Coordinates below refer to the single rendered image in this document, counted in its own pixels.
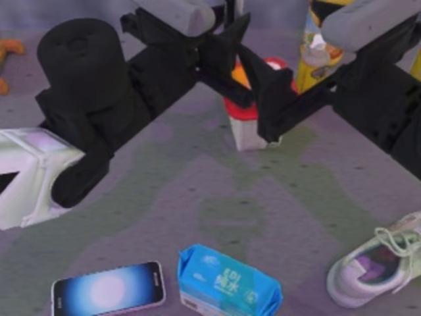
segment black cylinder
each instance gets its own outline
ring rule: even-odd
[[[118,35],[101,20],[83,18],[59,24],[41,39],[37,57],[55,99],[63,100],[57,107],[91,113],[131,94]]]

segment shoelace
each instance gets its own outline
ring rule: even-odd
[[[386,228],[376,228],[374,234],[380,243],[388,247],[397,257],[409,258],[409,274],[403,283],[392,292],[393,294],[398,293],[398,291],[402,290],[412,280],[415,266],[414,255],[416,251],[421,249],[421,234],[417,232],[414,232],[411,236],[407,236],[403,233],[392,234]],[[402,238],[402,241],[405,243],[404,248],[397,243],[397,237]]]

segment shoe sole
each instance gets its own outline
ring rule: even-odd
[[[354,309],[367,304],[371,299],[360,299],[352,296],[347,296],[336,287],[336,279],[341,268],[342,260],[337,261],[332,268],[330,268],[328,277],[326,279],[326,290],[331,299],[339,306],[349,309]]]

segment background wall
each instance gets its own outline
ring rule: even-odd
[[[71,18],[101,18],[118,26],[123,14],[136,8],[135,0],[0,0],[0,30],[46,30]],[[204,0],[208,3],[222,0]],[[244,0],[253,12],[251,28],[299,30],[305,23],[309,0]]]

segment smartphone screen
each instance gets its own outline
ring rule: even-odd
[[[161,265],[129,267],[58,280],[52,288],[53,316],[119,314],[165,300]]]

